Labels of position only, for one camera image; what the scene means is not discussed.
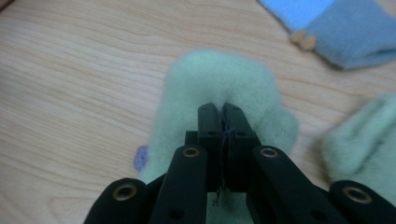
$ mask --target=green fabric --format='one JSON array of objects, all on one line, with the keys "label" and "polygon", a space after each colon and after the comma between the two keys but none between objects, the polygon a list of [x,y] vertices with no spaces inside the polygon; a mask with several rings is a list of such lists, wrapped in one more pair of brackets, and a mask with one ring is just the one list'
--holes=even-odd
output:
[{"label": "green fabric", "polygon": [[350,179],[396,205],[396,93],[374,99],[323,142],[332,181]]},{"label": "green fabric", "polygon": [[[139,179],[146,183],[166,172],[186,131],[197,130],[197,110],[213,103],[241,107],[262,144],[288,152],[297,136],[296,118],[280,104],[271,73],[261,64],[234,53],[198,49],[181,57],[164,83],[163,98],[148,144],[148,162]],[[208,195],[206,223],[251,223],[245,195],[223,192],[219,206]]]}]

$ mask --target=light blue fabric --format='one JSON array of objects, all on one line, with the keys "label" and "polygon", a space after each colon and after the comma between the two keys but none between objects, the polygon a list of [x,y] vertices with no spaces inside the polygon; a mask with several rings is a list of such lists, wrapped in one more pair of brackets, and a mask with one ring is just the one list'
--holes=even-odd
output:
[{"label": "light blue fabric", "polygon": [[373,0],[337,0],[306,31],[318,54],[345,69],[396,58],[396,19]]},{"label": "light blue fabric", "polygon": [[372,100],[323,141],[332,181],[350,179],[396,205],[396,92]]},{"label": "light blue fabric", "polygon": [[[272,74],[239,54],[198,49],[181,57],[165,79],[140,180],[148,183],[166,172],[175,150],[184,145],[185,132],[197,130],[198,107],[207,103],[218,109],[225,103],[241,107],[264,145],[285,152],[294,145],[298,122],[282,106]],[[245,197],[225,191],[213,205],[217,195],[209,193],[206,223],[252,223]]]},{"label": "light blue fabric", "polygon": [[260,0],[292,32],[304,29],[334,0]]}]

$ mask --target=table surface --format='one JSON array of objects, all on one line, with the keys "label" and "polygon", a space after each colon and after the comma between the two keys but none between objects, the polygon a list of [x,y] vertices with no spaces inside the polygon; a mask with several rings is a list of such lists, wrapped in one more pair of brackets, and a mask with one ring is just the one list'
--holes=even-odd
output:
[{"label": "table surface", "polygon": [[253,0],[17,0],[0,13],[0,223],[81,223],[109,183],[136,176],[163,78],[196,48],[273,71],[300,122],[290,157],[325,189],[321,140],[396,91],[396,62],[340,71]]}]

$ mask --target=blue cloth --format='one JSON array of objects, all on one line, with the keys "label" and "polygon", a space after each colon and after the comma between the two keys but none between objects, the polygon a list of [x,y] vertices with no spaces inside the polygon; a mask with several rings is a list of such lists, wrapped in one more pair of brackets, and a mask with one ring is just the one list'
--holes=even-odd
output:
[{"label": "blue cloth", "polygon": [[396,59],[396,19],[375,0],[260,0],[294,33],[316,38],[315,52],[344,69]]},{"label": "blue cloth", "polygon": [[304,29],[334,0],[260,0],[292,32]]},{"label": "blue cloth", "polygon": [[316,52],[345,69],[396,58],[396,19],[373,0],[338,0],[307,27]]}]

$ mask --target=small blue object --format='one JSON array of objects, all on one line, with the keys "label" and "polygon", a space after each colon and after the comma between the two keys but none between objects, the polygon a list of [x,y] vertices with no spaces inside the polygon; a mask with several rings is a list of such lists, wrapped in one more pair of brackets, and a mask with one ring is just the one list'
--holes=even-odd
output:
[{"label": "small blue object", "polygon": [[137,149],[134,156],[134,168],[140,172],[148,161],[149,148],[147,146],[141,146]]}]

